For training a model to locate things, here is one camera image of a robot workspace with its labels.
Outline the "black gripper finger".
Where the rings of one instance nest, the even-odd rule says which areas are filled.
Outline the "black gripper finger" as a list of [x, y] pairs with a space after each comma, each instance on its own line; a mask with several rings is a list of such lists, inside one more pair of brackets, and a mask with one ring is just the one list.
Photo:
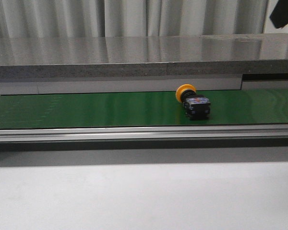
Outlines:
[[288, 24], [288, 0], [279, 0], [269, 18], [276, 29], [285, 27]]

